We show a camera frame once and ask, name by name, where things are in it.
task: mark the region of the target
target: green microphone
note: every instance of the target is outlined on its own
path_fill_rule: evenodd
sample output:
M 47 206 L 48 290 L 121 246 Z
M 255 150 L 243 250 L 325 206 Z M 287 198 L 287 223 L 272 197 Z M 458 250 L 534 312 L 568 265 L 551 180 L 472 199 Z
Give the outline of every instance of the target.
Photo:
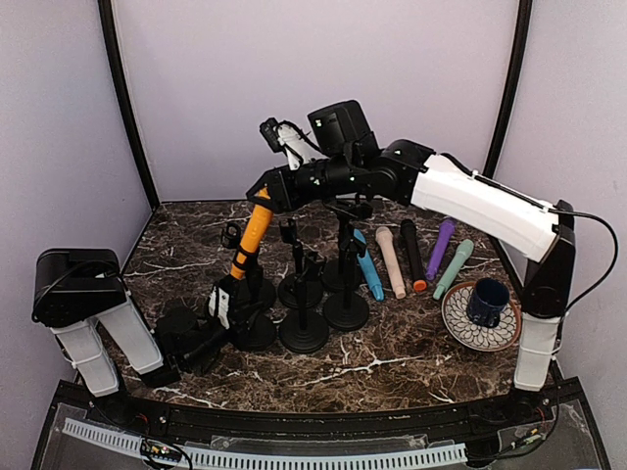
M 457 277 L 459 270 L 466 262 L 470 255 L 472 255 L 472 251 L 474 250 L 474 243 L 470 240 L 464 240 L 458 246 L 455 251 L 455 256 L 447 267 L 447 270 L 442 274 L 440 281 L 438 281 L 438 287 L 433 294 L 433 298 L 436 301 L 439 301 L 442 295 L 449 290 L 453 281 Z

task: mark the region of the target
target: purple microphone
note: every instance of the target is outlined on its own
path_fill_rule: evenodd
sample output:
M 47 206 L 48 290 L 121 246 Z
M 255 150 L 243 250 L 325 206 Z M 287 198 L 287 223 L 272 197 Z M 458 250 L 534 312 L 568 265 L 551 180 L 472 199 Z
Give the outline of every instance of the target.
M 438 241 L 435 242 L 435 248 L 433 249 L 433 253 L 431 253 L 431 259 L 429 260 L 429 264 L 427 265 L 427 272 L 425 274 L 427 281 L 432 281 L 435 279 L 435 276 L 438 273 L 438 269 L 440 269 L 440 263 L 442 262 L 442 258 L 444 257 L 444 252 L 447 250 L 449 240 L 451 240 L 451 236 L 454 233 L 455 221 L 451 218 L 447 218 L 444 222 L 440 224 Z

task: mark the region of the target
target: orange tube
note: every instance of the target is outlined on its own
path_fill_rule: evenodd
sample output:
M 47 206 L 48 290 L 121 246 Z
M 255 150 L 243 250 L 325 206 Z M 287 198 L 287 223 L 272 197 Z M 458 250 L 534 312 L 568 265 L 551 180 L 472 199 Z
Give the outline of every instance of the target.
M 258 196 L 260 198 L 270 199 L 266 188 L 262 189 Z M 272 222 L 273 216 L 274 213 L 270 209 L 266 209 L 265 207 L 259 205 L 255 206 L 253 209 L 253 215 L 246 225 L 246 230 L 244 231 L 244 236 L 242 237 L 242 241 L 239 246 L 247 253 L 256 252 L 260 242 L 265 236 L 267 228 Z M 237 262 L 244 263 L 244 261 L 246 261 L 246 255 L 238 253 L 236 259 Z M 233 264 L 231 266 L 231 276 L 235 279 L 243 279 L 244 270 Z

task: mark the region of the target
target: decorative plate rim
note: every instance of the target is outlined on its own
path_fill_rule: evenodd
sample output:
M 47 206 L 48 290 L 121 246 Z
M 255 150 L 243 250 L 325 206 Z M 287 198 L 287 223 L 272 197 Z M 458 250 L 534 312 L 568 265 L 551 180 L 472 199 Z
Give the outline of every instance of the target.
M 467 348 L 471 350 L 480 351 L 482 353 L 497 353 L 499 351 L 506 350 L 518 340 L 518 338 L 520 337 L 520 332 L 522 331 L 522 315 L 520 314 L 520 309 L 514 304 L 511 298 L 509 299 L 509 307 L 511 308 L 511 311 L 513 311 L 514 318 L 516 319 L 516 331 L 511 337 L 511 340 L 509 340 L 509 342 L 506 345 L 501 346 L 500 348 L 496 348 L 493 350 L 482 350 L 480 348 L 467 344 L 464 341 L 462 341 L 460 338 L 458 338 L 458 336 L 449 327 L 449 323 L 447 322 L 446 311 L 445 311 L 446 304 L 447 304 L 447 301 L 449 300 L 449 297 L 454 292 L 464 289 L 466 287 L 474 286 L 475 284 L 476 284 L 476 281 L 461 282 L 455 285 L 454 287 L 452 287 L 451 289 L 449 289 L 449 292 L 446 293 L 446 295 L 444 296 L 444 299 L 442 300 L 442 308 L 441 308 L 442 321 L 444 322 L 444 326 L 446 326 L 447 330 L 449 331 L 449 334 L 453 338 L 455 338 L 460 344 L 466 346 Z

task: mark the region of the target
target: teal microphone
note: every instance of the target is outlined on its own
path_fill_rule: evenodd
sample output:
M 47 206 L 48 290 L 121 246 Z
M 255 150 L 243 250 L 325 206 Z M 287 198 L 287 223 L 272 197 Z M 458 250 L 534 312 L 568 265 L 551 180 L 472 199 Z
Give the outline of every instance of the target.
M 365 237 L 363 237 L 363 234 L 359 232 L 357 228 L 354 230 L 353 233 L 355 235 L 355 238 L 357 238 L 361 242 L 366 243 Z M 357 257 L 357 261 L 360 263 L 363 277 L 365 277 L 365 282 L 368 283 L 368 287 L 372 292 L 372 296 L 379 302 L 382 302 L 383 299 L 385 299 L 385 296 L 383 295 L 383 284 L 381 284 L 381 279 L 376 272 L 376 267 L 374 267 L 374 262 L 372 262 L 370 252 L 367 248 L 365 249 L 365 254 L 363 255 L 363 257 Z
M 433 298 L 436 301 L 439 301 L 442 295 L 451 288 L 451 284 L 453 284 L 453 281 L 455 281 L 459 270 L 466 262 L 466 260 L 470 258 L 473 250 L 474 243 L 472 243 L 472 241 L 470 240 L 464 240 L 459 244 L 458 248 L 455 251 L 455 256 L 453 257 L 451 264 L 449 264 L 447 270 L 444 272 L 444 274 L 442 274 L 440 281 L 438 281 L 438 287 L 433 294 Z

